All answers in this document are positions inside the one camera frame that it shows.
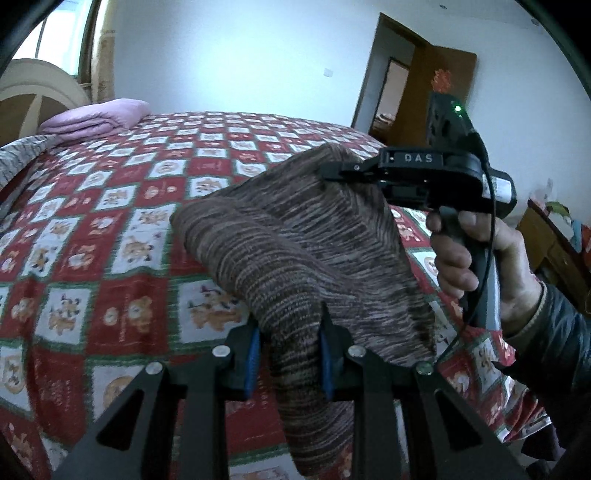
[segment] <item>window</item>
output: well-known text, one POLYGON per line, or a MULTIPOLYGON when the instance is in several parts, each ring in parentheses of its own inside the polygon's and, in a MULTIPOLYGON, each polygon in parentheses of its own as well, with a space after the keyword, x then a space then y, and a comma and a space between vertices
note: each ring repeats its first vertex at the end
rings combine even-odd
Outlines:
POLYGON ((36 26, 13 58, 45 60, 77 76, 91 5, 92 0, 64 0, 36 26))

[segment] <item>checkered bedspread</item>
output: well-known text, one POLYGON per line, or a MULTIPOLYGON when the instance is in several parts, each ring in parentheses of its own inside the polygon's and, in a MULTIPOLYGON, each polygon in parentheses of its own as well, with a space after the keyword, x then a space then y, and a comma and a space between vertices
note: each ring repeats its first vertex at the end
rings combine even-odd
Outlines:
MULTIPOLYGON (((324 142, 363 158, 381 146, 350 128, 279 115, 175 113, 38 158, 0 226, 0 427, 36 479, 49 478, 146 363, 189 361, 246 320, 247 308, 227 301, 172 237, 175 209, 324 142)), ((459 307, 438 290, 424 214, 392 215, 436 312, 441 353, 459 307)), ((469 329, 441 366, 501 439, 531 433, 543 413, 491 364, 513 359, 498 332, 469 329)), ((301 478, 270 385, 263 368, 255 397, 226 406, 234 480, 301 478)), ((344 451, 322 478, 347 478, 350 460, 344 451)))

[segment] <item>yellow curtain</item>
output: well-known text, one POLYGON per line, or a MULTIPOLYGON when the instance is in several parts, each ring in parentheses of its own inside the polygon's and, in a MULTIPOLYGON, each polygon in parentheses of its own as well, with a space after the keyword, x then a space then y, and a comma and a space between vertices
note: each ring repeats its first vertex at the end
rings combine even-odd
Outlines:
POLYGON ((96 19, 92 46, 90 81, 92 102, 102 103, 115 98, 115 12, 117 0, 102 0, 96 19))

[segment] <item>headboard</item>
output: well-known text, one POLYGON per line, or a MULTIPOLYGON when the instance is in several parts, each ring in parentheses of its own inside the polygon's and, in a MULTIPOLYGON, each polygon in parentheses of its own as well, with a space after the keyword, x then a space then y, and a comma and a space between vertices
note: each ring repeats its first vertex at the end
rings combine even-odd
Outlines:
POLYGON ((0 77, 0 147, 35 135, 39 124, 90 103, 76 80, 37 59, 12 60, 0 77))

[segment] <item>blue gripper pad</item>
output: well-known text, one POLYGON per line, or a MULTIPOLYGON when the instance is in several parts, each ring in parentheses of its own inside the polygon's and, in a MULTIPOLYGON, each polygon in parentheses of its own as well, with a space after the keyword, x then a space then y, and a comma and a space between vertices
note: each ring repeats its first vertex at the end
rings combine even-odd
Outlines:
POLYGON ((252 331, 251 344, 246 357, 246 372, 244 373, 244 392, 246 398, 252 397, 256 387, 259 363, 261 361, 261 332, 256 327, 252 331))
POLYGON ((332 382, 332 363, 330 361, 329 343, 322 329, 320 329, 320 365, 322 390, 324 390, 326 399, 332 401, 335 394, 335 386, 332 382))

